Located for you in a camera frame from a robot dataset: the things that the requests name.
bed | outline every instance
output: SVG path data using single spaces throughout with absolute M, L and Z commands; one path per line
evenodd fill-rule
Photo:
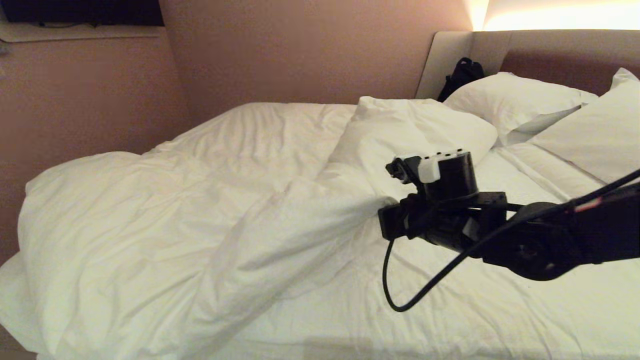
M 581 61 L 512 52 L 503 70 L 535 78 L 550 60 Z M 589 76 L 600 86 L 588 90 L 607 93 L 611 71 Z M 462 146 L 482 191 L 521 204 L 610 182 L 588 159 L 545 150 L 544 136 L 503 136 L 455 106 L 247 104 L 142 156 L 49 169 L 28 184 L 21 251 L 0 268 L 0 322 L 56 360 L 640 358 L 638 260 L 551 282 L 469 260 L 411 311 L 389 308 L 376 211 L 413 191 L 386 174 L 393 156 Z M 394 298 L 454 256 L 399 241 Z

bag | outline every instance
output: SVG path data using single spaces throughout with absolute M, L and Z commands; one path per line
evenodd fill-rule
M 456 68 L 453 70 L 453 74 L 447 76 L 447 82 L 445 83 L 438 101 L 445 101 L 454 91 L 469 84 L 472 81 L 482 79 L 484 77 L 484 70 L 480 63 L 476 63 L 470 58 L 462 58 L 456 64 Z

headboard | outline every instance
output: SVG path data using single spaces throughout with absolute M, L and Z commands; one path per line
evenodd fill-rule
M 436 33 L 416 98 L 436 98 L 456 62 L 467 56 L 486 75 L 513 72 L 598 95 L 625 67 L 640 74 L 638 30 L 441 31 Z
M 502 61 L 500 71 L 602 95 L 609 91 L 611 78 L 621 67 L 640 74 L 640 59 L 586 53 L 510 50 Z

television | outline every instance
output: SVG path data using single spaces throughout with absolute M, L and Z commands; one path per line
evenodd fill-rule
M 9 22 L 164 26 L 158 0 L 0 0 Z

warm light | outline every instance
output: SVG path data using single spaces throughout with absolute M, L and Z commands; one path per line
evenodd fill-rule
M 485 31 L 528 29 L 640 29 L 640 1 L 564 6 L 500 14 L 486 19 Z
M 463 0 L 474 31 L 482 31 L 489 0 Z

